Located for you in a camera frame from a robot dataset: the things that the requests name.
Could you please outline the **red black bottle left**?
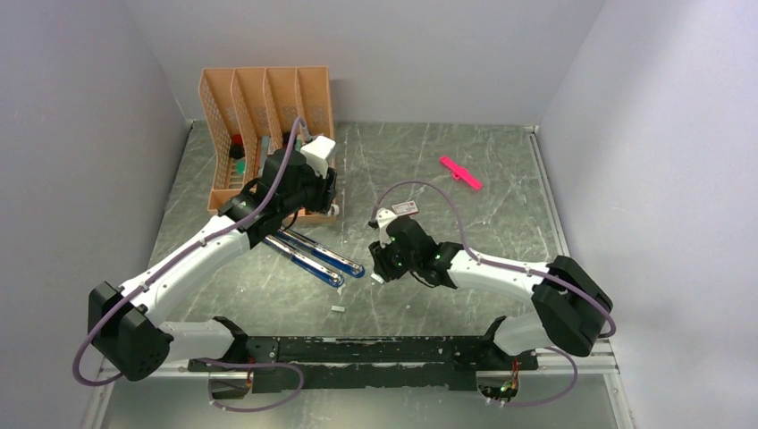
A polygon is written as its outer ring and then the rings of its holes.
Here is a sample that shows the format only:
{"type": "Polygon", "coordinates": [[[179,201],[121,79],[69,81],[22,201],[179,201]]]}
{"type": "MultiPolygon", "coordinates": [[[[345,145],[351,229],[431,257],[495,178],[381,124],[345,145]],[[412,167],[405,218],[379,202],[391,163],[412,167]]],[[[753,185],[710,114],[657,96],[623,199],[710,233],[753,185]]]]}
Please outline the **red black bottle left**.
{"type": "Polygon", "coordinates": [[[230,158],[235,160],[239,160],[245,157],[244,140],[240,134],[232,135],[228,154],[230,158]]]}

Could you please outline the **grey stapler in organizer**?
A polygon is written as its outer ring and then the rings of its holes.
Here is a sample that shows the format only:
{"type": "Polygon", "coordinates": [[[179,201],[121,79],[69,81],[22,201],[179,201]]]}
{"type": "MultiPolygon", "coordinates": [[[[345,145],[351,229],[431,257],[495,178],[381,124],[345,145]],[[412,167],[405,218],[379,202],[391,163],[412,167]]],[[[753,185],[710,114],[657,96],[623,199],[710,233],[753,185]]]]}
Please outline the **grey stapler in organizer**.
{"type": "Polygon", "coordinates": [[[259,156],[258,156],[258,174],[261,175],[265,169],[265,161],[269,154],[270,137],[263,136],[260,140],[259,156]]]}

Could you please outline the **pink plastic clip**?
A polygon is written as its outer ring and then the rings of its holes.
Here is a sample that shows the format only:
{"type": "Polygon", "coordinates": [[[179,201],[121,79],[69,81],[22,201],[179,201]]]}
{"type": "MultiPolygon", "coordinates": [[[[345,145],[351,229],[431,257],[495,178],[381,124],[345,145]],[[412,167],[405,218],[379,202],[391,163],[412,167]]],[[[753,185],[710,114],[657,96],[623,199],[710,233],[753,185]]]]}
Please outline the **pink plastic clip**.
{"type": "Polygon", "coordinates": [[[480,180],[473,176],[465,167],[457,164],[448,156],[441,156],[439,162],[450,172],[451,177],[454,180],[462,181],[474,190],[480,190],[483,188],[483,184],[480,180]]]}

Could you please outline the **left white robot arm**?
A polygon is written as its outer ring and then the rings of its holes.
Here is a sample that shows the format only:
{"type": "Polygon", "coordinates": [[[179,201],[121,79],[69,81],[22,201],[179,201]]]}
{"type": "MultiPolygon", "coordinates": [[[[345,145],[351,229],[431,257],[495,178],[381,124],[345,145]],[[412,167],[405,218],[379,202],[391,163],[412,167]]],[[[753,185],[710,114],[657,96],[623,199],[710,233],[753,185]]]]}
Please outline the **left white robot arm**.
{"type": "Polygon", "coordinates": [[[270,155],[264,174],[230,198],[190,240],[144,273],[115,287],[102,282],[88,296],[88,344],[129,381],[165,362],[210,358],[224,371],[244,366],[247,336],[225,317],[202,323],[167,318],[200,283],[282,229],[306,208],[326,214],[335,196],[330,166],[335,143],[318,137],[300,150],[270,155]]]}

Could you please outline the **blue stapler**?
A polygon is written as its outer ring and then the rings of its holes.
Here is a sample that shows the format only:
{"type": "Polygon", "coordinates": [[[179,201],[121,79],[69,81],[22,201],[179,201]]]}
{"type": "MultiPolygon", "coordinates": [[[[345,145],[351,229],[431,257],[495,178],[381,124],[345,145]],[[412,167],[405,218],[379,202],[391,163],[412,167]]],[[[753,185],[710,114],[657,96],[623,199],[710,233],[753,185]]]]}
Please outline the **blue stapler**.
{"type": "Polygon", "coordinates": [[[365,275],[366,269],[362,264],[338,254],[336,251],[299,232],[281,229],[277,232],[277,237],[306,250],[316,259],[327,263],[351,277],[361,278],[365,275]]]}
{"type": "Polygon", "coordinates": [[[327,268],[325,265],[317,262],[313,258],[306,256],[295,247],[289,244],[285,244],[282,240],[276,239],[274,237],[265,237],[263,239],[263,242],[270,248],[274,248],[281,254],[285,255],[293,264],[312,274],[317,279],[328,284],[329,286],[338,289],[344,283],[344,278],[339,272],[333,270],[332,268],[327,268]]]}

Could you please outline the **orange plastic desk organizer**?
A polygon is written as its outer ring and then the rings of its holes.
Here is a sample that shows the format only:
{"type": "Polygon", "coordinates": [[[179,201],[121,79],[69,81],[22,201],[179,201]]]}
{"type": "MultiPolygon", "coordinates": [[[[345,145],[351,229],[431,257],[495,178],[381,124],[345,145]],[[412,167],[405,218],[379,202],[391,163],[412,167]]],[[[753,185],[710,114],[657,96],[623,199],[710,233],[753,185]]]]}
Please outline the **orange plastic desk organizer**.
{"type": "Polygon", "coordinates": [[[258,176],[260,140],[270,137],[269,154],[286,144],[284,134],[295,119],[310,133],[335,138],[329,68],[206,68],[198,84],[208,129],[215,147],[215,175],[207,210],[217,209],[242,185],[258,176]],[[240,134],[245,157],[229,157],[231,137],[240,134]]]}

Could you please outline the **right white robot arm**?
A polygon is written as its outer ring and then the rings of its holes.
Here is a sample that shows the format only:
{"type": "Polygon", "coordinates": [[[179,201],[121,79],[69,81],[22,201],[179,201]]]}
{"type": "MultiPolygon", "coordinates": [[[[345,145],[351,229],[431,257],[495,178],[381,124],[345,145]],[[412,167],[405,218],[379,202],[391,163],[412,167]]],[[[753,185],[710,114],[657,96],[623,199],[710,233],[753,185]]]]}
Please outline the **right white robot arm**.
{"type": "Polygon", "coordinates": [[[436,242],[408,215],[382,209],[370,221],[379,232],[369,251],[374,271],[390,282],[409,273],[429,288],[483,290],[515,299],[528,313],[495,323],[482,347],[484,362],[505,369],[517,354],[555,347],[587,357],[608,325],[613,304],[571,257],[528,263],[486,255],[457,242],[436,242]]]}

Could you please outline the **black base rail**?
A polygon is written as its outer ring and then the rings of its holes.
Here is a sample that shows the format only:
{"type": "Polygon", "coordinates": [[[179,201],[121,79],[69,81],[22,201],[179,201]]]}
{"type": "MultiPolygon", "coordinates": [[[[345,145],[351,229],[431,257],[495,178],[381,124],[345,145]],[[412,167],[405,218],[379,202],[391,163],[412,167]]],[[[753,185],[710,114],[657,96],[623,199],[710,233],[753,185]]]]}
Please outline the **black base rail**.
{"type": "Polygon", "coordinates": [[[254,393],[310,390],[446,387],[476,391],[482,372],[534,371],[534,350],[513,357],[484,335],[379,337],[239,337],[224,368],[191,359],[191,372],[250,373],[254,393]]]}

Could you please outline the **red white staple box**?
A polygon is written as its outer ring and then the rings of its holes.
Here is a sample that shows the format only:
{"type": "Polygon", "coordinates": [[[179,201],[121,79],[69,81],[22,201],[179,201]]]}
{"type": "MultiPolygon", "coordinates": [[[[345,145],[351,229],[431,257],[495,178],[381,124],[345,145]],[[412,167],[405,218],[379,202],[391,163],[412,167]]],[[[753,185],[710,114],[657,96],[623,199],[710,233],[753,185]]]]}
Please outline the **red white staple box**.
{"type": "Polygon", "coordinates": [[[419,212],[418,205],[414,200],[392,205],[392,211],[396,215],[414,215],[419,212]]]}

